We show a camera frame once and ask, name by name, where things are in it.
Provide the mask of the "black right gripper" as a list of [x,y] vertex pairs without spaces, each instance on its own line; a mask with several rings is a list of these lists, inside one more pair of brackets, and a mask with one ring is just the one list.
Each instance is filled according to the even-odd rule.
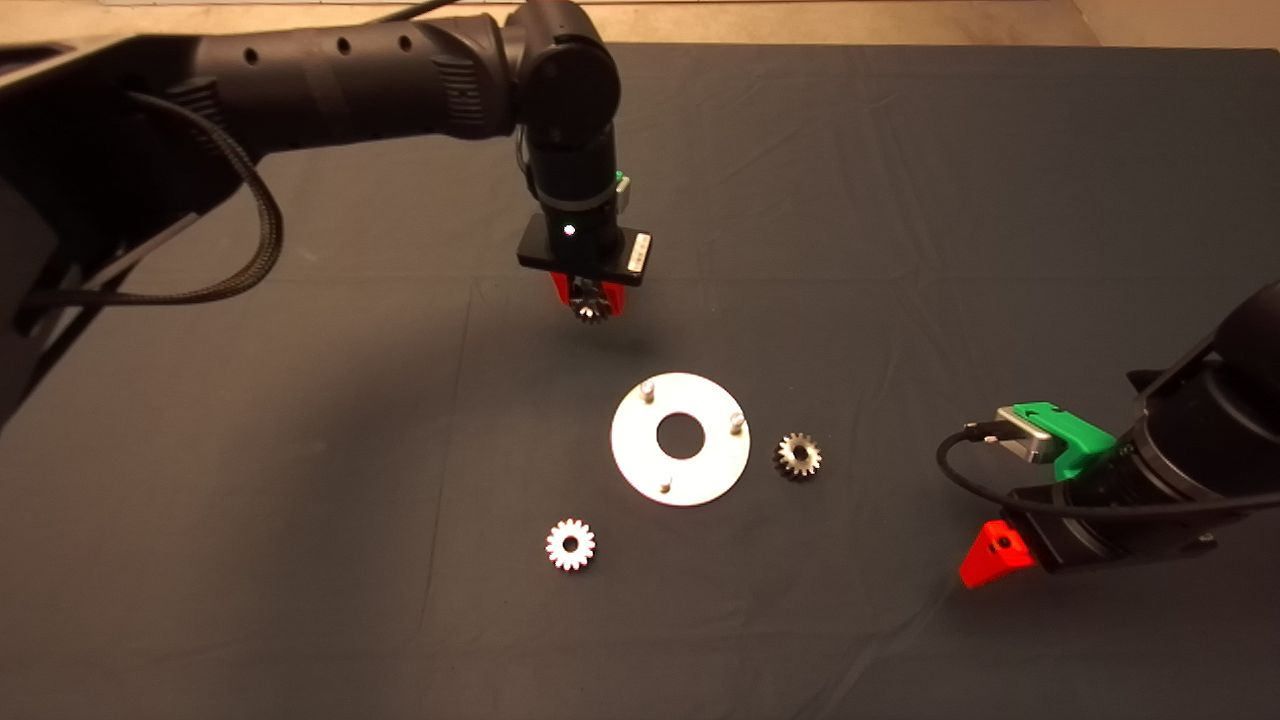
[[[1153,475],[1146,460],[1135,454],[1116,454],[1071,480],[1025,486],[1007,496],[1103,509],[1188,501]],[[1216,547],[1210,537],[1217,527],[1217,515],[1100,521],[1009,510],[1007,523],[992,520],[980,527],[957,574],[965,588],[975,589],[1037,562],[1053,574],[1190,559]]]

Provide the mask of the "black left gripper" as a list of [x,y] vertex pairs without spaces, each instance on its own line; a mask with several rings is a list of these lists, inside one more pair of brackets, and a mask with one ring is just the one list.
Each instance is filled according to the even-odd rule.
[[645,233],[620,224],[618,202],[608,200],[580,210],[540,204],[517,245],[521,266],[550,274],[562,305],[579,297],[576,279],[608,282],[602,291],[609,314],[622,314],[627,287],[643,284],[648,246]]

